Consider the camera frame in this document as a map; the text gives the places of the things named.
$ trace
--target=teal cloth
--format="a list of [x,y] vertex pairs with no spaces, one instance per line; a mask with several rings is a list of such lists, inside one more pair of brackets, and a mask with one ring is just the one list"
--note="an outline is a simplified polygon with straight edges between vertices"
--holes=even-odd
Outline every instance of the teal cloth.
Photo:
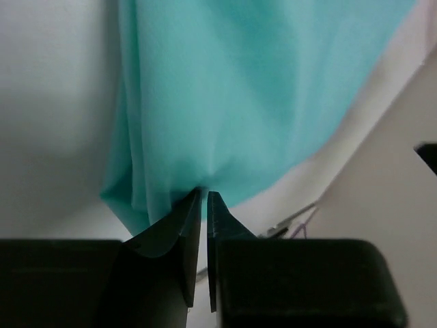
[[228,206],[317,152],[414,0],[119,0],[103,200],[138,234],[194,187]]

